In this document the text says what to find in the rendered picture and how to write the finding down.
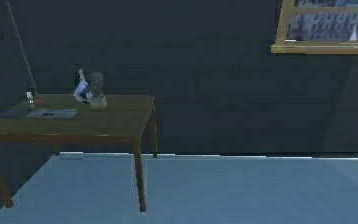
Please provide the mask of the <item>brown wooden table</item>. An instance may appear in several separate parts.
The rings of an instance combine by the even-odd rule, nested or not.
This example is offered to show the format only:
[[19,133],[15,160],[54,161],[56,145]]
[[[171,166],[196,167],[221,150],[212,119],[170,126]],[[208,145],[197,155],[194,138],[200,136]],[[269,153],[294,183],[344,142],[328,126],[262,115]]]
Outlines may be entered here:
[[129,145],[134,155],[139,210],[146,210],[141,160],[141,137],[146,127],[156,130],[155,98],[148,95],[109,95],[107,107],[92,109],[71,94],[39,94],[37,109],[76,109],[71,119],[0,118],[0,143]]

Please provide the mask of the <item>grey bust statue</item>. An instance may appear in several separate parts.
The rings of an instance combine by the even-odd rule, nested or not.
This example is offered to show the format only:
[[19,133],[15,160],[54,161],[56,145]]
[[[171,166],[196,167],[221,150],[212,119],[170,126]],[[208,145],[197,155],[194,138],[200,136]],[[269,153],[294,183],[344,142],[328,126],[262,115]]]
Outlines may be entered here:
[[104,77],[101,72],[90,73],[90,90],[92,97],[90,106],[93,109],[102,109],[107,107],[106,96],[104,95]]

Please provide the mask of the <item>grey closed laptop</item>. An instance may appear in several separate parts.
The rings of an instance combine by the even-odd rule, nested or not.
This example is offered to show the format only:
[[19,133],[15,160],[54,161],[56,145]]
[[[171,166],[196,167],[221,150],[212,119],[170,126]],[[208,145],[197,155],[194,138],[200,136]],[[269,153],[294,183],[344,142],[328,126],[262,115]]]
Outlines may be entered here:
[[76,113],[76,109],[38,109],[30,112],[27,117],[31,119],[71,119]]

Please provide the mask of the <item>dark blue book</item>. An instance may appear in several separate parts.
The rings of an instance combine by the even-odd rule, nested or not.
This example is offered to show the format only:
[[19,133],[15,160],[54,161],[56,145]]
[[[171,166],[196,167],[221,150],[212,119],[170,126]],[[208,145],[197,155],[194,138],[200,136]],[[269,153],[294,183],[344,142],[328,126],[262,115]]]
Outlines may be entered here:
[[25,116],[29,113],[29,110],[26,108],[14,108],[6,110],[0,114],[1,119],[16,119],[21,116]]

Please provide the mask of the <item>wooden framed window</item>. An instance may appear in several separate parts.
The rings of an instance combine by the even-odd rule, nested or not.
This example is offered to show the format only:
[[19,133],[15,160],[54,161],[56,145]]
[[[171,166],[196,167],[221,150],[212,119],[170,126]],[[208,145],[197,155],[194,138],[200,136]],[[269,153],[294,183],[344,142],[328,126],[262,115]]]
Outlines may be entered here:
[[358,0],[282,0],[271,52],[358,55]]

